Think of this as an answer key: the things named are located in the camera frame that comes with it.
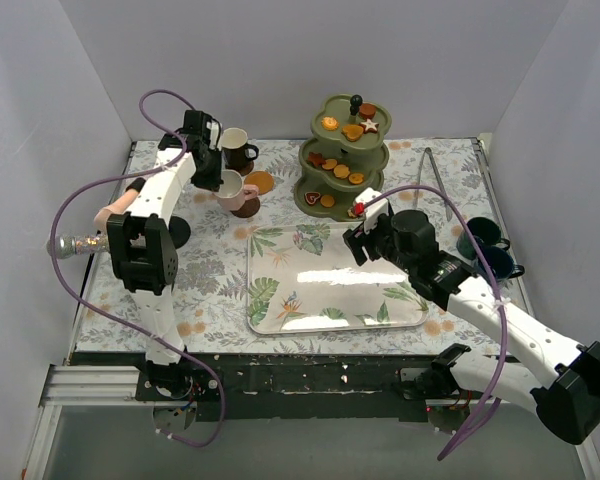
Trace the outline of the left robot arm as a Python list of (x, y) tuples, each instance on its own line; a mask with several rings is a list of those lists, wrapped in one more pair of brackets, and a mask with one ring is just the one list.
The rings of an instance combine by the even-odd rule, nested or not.
[(178, 363), (184, 350), (172, 302), (178, 255), (169, 223), (187, 184), (211, 192), (223, 184), (221, 131), (211, 115), (187, 110), (178, 135), (166, 134), (159, 144), (154, 163), (159, 171), (129, 206), (107, 219), (114, 276), (136, 304), (149, 336), (145, 358), (155, 365)]

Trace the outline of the brown star cookie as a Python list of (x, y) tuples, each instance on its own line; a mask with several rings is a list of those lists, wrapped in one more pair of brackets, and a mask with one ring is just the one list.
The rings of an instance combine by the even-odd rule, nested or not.
[(310, 152), (307, 161), (312, 164), (315, 168), (319, 168), (321, 165), (326, 163), (325, 158), (320, 153)]

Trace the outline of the dark wooden coaster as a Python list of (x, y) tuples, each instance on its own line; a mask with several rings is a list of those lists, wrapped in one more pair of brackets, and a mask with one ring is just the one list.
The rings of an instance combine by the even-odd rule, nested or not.
[(244, 167), (243, 167), (243, 168), (242, 168), (242, 169), (239, 171), (239, 173), (240, 173), (242, 176), (246, 176), (246, 175), (248, 175), (249, 173), (251, 173), (251, 172), (253, 171), (253, 169), (254, 169), (254, 162), (253, 162), (253, 161), (251, 161), (251, 162), (248, 162), (248, 163), (247, 163), (247, 164), (246, 164), (246, 165), (245, 165), (245, 166), (244, 166)]
[(253, 217), (260, 209), (261, 202), (258, 197), (245, 199), (240, 207), (235, 207), (230, 210), (231, 214), (238, 218)]

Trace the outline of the brown heart cookie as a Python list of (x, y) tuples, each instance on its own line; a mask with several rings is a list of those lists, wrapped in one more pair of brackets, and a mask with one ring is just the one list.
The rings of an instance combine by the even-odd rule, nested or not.
[(342, 128), (341, 133), (349, 142), (356, 142), (364, 134), (364, 128), (357, 124), (347, 124)]

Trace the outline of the pink mug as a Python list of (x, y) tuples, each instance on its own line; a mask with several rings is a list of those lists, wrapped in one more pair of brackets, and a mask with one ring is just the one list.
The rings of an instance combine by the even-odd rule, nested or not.
[(249, 200), (259, 196), (259, 187), (245, 184), (243, 177), (234, 170), (221, 171), (221, 184), (219, 190), (213, 193), (219, 205), (226, 211), (236, 212)]

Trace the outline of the leaf-patterned white tray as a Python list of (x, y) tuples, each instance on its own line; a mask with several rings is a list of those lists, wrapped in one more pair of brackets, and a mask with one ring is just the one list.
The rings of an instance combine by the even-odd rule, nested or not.
[(429, 304), (385, 261), (359, 266), (346, 223), (256, 229), (249, 241), (247, 319), (261, 335), (416, 327)]

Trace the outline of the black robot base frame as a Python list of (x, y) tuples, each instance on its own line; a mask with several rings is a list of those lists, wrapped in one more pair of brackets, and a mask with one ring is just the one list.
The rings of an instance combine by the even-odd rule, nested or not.
[(430, 405), (467, 411), (462, 393), (432, 373), (433, 355), (205, 354), (169, 373), (175, 403), (196, 420), (397, 418), (424, 421)]

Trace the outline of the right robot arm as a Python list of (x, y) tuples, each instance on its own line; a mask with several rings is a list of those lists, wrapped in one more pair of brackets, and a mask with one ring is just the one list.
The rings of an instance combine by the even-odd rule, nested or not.
[(473, 356), (460, 344), (438, 355), (427, 372), (444, 397), (464, 389), (515, 403), (556, 437), (580, 445), (600, 424), (600, 342), (584, 345), (506, 302), (477, 271), (440, 249), (419, 210), (357, 203), (362, 222), (343, 235), (358, 265), (383, 259), (406, 273), (417, 294), (499, 342), (515, 364)]

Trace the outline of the light wooden coaster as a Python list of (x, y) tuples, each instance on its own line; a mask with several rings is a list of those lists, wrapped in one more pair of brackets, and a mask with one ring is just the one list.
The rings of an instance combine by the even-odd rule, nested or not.
[(260, 195), (269, 193), (275, 186), (273, 176), (266, 171), (253, 171), (249, 173), (245, 178), (245, 182), (249, 185), (257, 186)]

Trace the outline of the dark chocolate round cookie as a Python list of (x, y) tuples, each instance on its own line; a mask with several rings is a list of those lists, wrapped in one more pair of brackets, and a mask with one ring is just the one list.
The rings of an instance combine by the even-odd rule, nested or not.
[(362, 103), (358, 110), (358, 116), (365, 120), (373, 120), (377, 113), (377, 108), (371, 103)]

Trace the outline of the cream mug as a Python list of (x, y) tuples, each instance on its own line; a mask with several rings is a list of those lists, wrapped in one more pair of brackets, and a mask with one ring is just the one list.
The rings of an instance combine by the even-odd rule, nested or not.
[(220, 139), (226, 165), (230, 169), (241, 171), (252, 167), (259, 157), (259, 148), (249, 142), (249, 137), (244, 129), (227, 128)]

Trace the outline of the white-iced star cookie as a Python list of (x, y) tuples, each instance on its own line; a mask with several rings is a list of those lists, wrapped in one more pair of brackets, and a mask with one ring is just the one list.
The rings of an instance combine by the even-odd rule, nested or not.
[(379, 123), (374, 122), (372, 119), (365, 119), (359, 123), (364, 134), (376, 134), (379, 132)]

